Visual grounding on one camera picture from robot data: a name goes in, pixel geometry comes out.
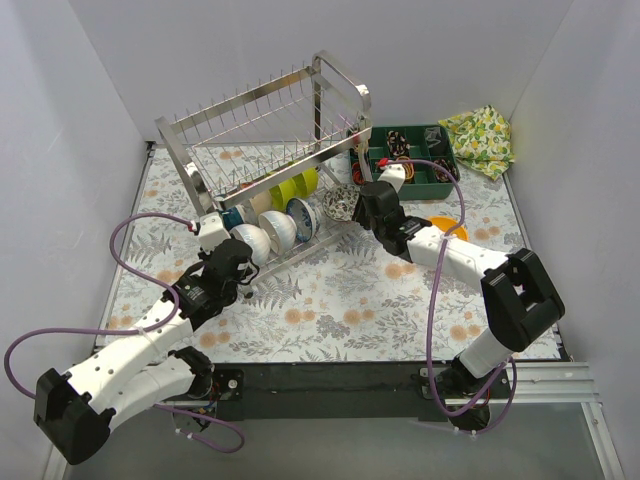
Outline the red pattern bowl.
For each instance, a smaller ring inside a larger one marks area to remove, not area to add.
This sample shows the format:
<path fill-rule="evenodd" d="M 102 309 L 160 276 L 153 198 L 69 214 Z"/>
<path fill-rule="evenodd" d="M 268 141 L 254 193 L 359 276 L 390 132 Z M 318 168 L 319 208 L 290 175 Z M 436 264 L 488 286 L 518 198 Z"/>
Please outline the red pattern bowl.
<path fill-rule="evenodd" d="M 360 188 L 353 184 L 339 184 L 328 190 L 322 207 L 328 218 L 337 222 L 352 220 L 359 198 Z"/>

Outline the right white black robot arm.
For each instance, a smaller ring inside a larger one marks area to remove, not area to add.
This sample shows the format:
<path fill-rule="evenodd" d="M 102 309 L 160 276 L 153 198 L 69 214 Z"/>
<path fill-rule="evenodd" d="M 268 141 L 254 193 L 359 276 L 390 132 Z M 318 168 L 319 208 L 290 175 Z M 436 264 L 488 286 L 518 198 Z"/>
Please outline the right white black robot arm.
<path fill-rule="evenodd" d="M 373 232 L 387 253 L 448 276 L 481 293 L 488 327 L 434 379 L 453 395 L 475 397 L 493 372 L 526 350 L 565 314 L 565 306 L 539 257 L 486 249 L 447 237 L 431 222 L 405 214 L 386 181 L 361 187 L 353 220 Z"/>

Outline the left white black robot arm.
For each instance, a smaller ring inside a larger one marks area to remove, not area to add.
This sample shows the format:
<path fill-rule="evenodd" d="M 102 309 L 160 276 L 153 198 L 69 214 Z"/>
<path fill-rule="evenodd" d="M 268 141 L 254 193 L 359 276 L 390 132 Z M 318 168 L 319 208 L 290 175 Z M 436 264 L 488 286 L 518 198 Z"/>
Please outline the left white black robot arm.
<path fill-rule="evenodd" d="M 49 369 L 38 379 L 34 421 L 69 464 L 92 457 L 118 426 L 158 402 L 209 397 L 216 385 L 211 360 L 193 347 L 174 346 L 233 304 L 256 270 L 251 247 L 237 239 L 199 256 L 131 334 L 64 373 Z"/>

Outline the yellow ribbed bowl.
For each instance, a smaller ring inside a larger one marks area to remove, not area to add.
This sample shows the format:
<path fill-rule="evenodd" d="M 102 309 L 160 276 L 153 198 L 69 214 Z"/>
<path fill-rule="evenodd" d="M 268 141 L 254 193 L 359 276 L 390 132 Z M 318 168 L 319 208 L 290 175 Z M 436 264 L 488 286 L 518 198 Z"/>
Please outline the yellow ribbed bowl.
<path fill-rule="evenodd" d="M 451 218 L 448 216 L 431 216 L 428 218 L 428 220 L 442 232 L 447 232 L 452 227 L 455 227 L 455 229 L 451 232 L 452 235 L 455 235 L 457 238 L 464 241 L 469 240 L 469 235 L 466 227 L 464 225 L 459 226 L 458 220 L 455 218 Z"/>

